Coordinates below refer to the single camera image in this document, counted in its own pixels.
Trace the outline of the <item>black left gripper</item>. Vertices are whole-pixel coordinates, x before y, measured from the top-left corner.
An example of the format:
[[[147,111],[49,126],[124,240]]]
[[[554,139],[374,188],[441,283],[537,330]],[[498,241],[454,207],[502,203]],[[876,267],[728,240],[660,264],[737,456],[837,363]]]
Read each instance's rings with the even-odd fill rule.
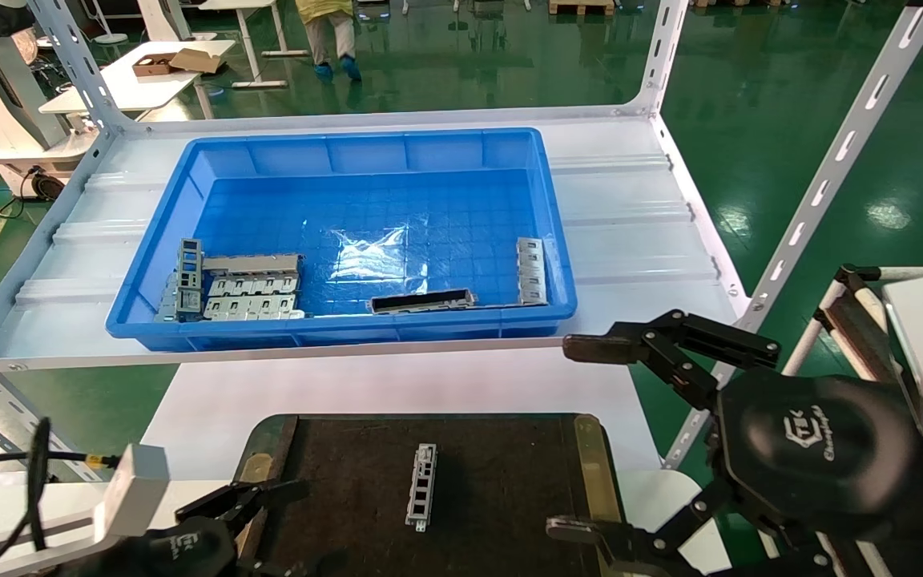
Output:
[[[231,482],[176,509],[172,528],[149,530],[61,566],[62,576],[305,576],[305,565],[239,561],[228,526],[310,495],[307,481]]]

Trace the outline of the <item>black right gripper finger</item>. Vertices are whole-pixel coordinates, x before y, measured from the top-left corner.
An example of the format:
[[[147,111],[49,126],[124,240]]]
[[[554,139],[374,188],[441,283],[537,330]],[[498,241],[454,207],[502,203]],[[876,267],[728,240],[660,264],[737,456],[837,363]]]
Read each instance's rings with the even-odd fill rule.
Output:
[[[693,409],[711,410],[718,380],[697,364],[695,355],[734,369],[773,369],[781,346],[732,325],[671,310],[642,324],[615,322],[603,335],[571,333],[562,340],[562,350],[564,357],[583,364],[644,365]]]

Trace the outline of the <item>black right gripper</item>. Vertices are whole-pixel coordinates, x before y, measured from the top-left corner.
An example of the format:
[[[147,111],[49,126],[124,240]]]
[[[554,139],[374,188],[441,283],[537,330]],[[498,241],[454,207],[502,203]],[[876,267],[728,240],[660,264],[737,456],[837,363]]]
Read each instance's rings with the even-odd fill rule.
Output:
[[[703,576],[680,552],[732,504],[765,531],[791,525],[829,535],[887,532],[923,452],[907,402],[889,386],[847,377],[788,377],[751,369],[715,395],[718,471],[656,532],[630,523],[558,515],[554,540],[594,545],[609,569],[645,576]],[[830,576],[817,547],[729,567],[711,576]]]

